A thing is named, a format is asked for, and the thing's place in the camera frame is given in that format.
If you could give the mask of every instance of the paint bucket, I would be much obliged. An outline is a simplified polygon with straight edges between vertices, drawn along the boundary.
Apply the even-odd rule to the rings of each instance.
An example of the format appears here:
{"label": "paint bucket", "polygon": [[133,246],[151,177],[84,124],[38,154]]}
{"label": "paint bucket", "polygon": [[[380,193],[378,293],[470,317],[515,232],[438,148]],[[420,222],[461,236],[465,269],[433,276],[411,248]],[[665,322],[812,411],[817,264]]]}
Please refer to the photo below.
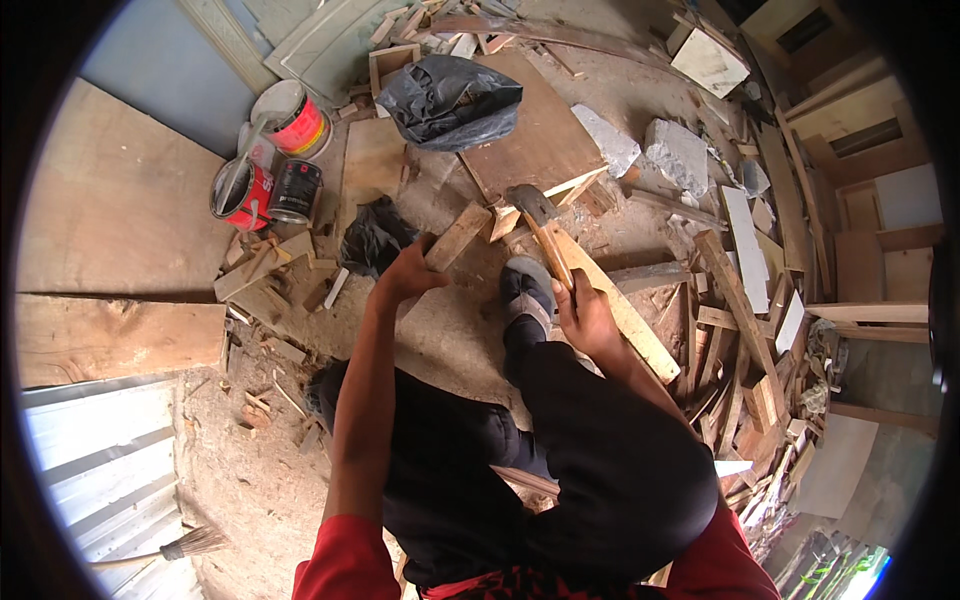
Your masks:
{"label": "paint bucket", "polygon": [[240,173],[237,174],[233,189],[227,196],[224,211],[217,214],[217,197],[224,186],[230,167],[236,164],[237,160],[239,158],[225,164],[213,181],[213,189],[210,191],[210,212],[214,217],[240,230],[257,231],[273,222],[273,219],[267,216],[267,203],[274,189],[274,176],[249,159],[245,160],[246,164],[241,166]]}
{"label": "paint bucket", "polygon": [[288,156],[312,158],[326,149],[332,137],[329,116],[297,80],[278,82],[260,94],[250,111],[251,123],[263,112],[278,115],[267,121],[263,132]]}
{"label": "paint bucket", "polygon": [[267,215],[287,223],[306,223],[324,185],[322,174],[312,162],[287,158],[276,178]]}

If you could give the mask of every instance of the black paint can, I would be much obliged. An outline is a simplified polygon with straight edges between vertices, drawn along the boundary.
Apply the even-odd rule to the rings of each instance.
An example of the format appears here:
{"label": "black paint can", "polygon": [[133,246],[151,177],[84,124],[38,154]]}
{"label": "black paint can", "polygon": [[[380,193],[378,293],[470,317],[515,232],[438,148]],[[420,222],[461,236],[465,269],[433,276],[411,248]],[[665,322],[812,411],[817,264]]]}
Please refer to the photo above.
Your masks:
{"label": "black paint can", "polygon": [[287,223],[306,223],[324,185],[321,174],[312,162],[287,158],[276,178],[267,215]]}

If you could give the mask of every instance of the red paint can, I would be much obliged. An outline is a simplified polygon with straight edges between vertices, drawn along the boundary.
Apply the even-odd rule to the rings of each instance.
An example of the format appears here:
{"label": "red paint can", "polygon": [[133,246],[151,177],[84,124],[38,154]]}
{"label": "red paint can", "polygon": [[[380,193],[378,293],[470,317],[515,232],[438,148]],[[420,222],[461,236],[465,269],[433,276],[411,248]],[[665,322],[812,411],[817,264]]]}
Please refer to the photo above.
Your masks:
{"label": "red paint can", "polygon": [[223,219],[242,231],[257,231],[274,222],[267,216],[267,203],[274,189],[274,176],[249,159],[245,160],[246,164],[237,174],[237,181],[227,196],[223,213],[217,214],[217,197],[224,186],[230,167],[236,164],[237,160],[239,158],[225,164],[213,181],[213,189],[210,191],[210,212],[214,217]]}
{"label": "red paint can", "polygon": [[264,112],[271,115],[264,133],[288,156],[315,156],[330,139],[330,120],[297,80],[278,82],[263,92],[250,112],[251,122]]}

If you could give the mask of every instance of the person's right hand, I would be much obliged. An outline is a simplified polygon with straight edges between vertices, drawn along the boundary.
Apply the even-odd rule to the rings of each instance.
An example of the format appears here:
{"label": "person's right hand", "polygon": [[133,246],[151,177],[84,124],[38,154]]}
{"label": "person's right hand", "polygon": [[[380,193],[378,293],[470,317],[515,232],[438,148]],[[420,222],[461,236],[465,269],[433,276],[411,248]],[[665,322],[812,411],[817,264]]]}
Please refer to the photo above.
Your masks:
{"label": "person's right hand", "polygon": [[574,348],[596,362],[598,357],[621,350],[624,342],[613,320],[607,293],[594,289],[583,269],[574,269],[571,274],[573,297],[557,279],[550,280],[560,313],[560,327]]}

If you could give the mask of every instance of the red sleeve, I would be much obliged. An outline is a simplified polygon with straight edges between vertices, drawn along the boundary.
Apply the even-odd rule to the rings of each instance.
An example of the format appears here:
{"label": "red sleeve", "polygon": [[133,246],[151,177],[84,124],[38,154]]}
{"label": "red sleeve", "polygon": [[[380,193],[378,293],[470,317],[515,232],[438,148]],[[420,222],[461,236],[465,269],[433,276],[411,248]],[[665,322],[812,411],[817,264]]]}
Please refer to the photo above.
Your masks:
{"label": "red sleeve", "polygon": [[754,560],[739,519],[722,502],[704,533],[673,562],[663,591],[671,600],[780,599],[777,586]]}
{"label": "red sleeve", "polygon": [[380,527],[362,516],[327,519],[317,532],[313,558],[298,564],[294,575],[294,600],[399,597]]}

